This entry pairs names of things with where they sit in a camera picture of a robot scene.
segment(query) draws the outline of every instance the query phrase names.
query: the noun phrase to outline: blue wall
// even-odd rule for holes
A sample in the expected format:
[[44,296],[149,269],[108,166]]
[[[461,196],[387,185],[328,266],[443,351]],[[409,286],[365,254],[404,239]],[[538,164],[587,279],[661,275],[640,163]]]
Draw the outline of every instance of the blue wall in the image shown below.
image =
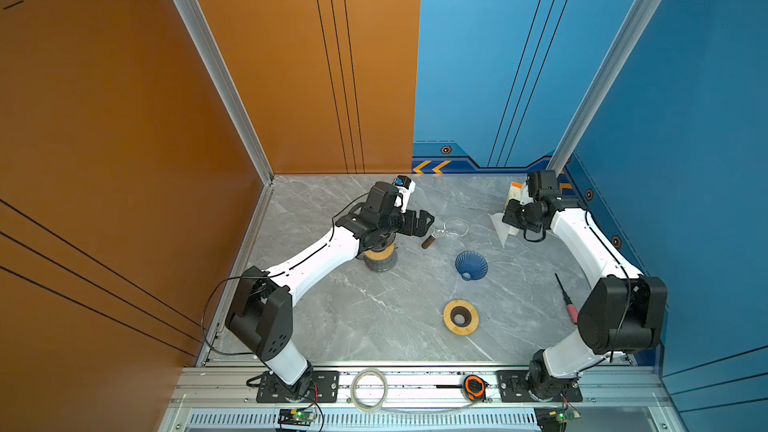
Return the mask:
[[663,0],[572,162],[670,290],[665,383],[696,431],[768,410],[767,30],[768,0]]
[[452,142],[481,167],[552,153],[632,1],[422,0],[417,147]]

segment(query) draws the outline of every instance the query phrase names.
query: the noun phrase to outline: mounting plate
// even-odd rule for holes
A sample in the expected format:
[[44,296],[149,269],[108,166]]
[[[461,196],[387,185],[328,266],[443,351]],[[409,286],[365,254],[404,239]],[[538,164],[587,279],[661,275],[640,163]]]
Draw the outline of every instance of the mounting plate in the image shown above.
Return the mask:
[[[498,379],[498,389],[502,393],[502,402],[540,402],[540,400],[534,399],[528,392],[528,381],[525,376],[528,375],[527,370],[498,370],[496,372],[496,379]],[[565,392],[565,398],[568,402],[581,402],[584,398],[581,397],[581,389],[576,384],[576,388],[568,388]],[[557,398],[542,402],[546,404],[548,402],[559,402]]]
[[[274,374],[264,373],[259,383],[259,393],[256,396],[256,402],[261,404],[285,404],[292,400],[279,392],[277,387],[278,378]],[[317,386],[317,401],[320,404],[336,402],[336,396],[339,391],[339,371],[338,370],[313,370],[312,384]],[[299,402],[311,402],[310,399],[303,399]]]

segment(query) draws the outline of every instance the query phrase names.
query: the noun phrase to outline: yellow chevron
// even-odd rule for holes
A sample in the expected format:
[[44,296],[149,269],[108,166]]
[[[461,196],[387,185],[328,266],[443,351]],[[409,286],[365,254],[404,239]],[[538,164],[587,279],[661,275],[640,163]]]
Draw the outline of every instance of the yellow chevron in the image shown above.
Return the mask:
[[413,171],[416,172],[417,174],[423,174],[424,172],[422,172],[422,167],[426,166],[430,162],[431,160],[425,160],[424,162],[418,164],[417,167],[413,169]]
[[450,160],[446,160],[445,162],[443,162],[442,164],[440,164],[440,165],[439,165],[439,166],[437,166],[436,168],[433,168],[433,169],[432,169],[432,171],[433,171],[435,174],[442,174],[442,170],[440,170],[440,169],[441,169],[441,168],[443,168],[443,167],[445,167],[445,166],[446,166],[447,164],[449,164],[449,163],[451,163],[451,161],[450,161]]

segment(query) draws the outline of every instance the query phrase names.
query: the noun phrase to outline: orange wall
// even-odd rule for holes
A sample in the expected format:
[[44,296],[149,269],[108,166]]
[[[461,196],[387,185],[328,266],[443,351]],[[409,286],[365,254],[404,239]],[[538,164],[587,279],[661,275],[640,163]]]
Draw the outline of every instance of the orange wall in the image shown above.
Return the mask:
[[154,430],[262,185],[171,0],[15,2],[0,0],[3,428]]
[[410,170],[420,0],[198,1],[275,173]]

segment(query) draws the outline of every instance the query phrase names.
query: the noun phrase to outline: black bracket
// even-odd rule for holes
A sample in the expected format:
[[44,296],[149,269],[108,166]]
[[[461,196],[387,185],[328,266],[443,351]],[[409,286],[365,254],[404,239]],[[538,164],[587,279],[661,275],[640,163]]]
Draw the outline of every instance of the black bracket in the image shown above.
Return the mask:
[[[260,404],[285,404],[293,402],[288,400],[288,397],[281,392],[283,388],[279,382],[280,379],[275,374],[265,372],[259,383],[259,393],[256,395],[256,402]],[[336,396],[339,393],[339,371],[313,370],[309,393],[300,402],[311,402],[315,399],[315,386],[317,386],[318,403],[336,402]]]
[[415,235],[417,237],[424,237],[427,235],[427,231],[432,226],[432,224],[435,223],[435,216],[426,210],[418,211],[418,218],[416,218],[415,210],[406,210],[403,215],[405,218],[405,223],[398,232],[403,235]]
[[[531,385],[525,378],[528,375],[527,370],[498,370],[496,379],[498,379],[498,389],[502,393],[502,402],[539,402],[532,397],[529,392]],[[568,402],[581,402],[581,389],[578,382],[574,381],[576,387],[569,387],[565,391],[565,398]],[[558,404],[560,398],[552,398],[548,402]]]

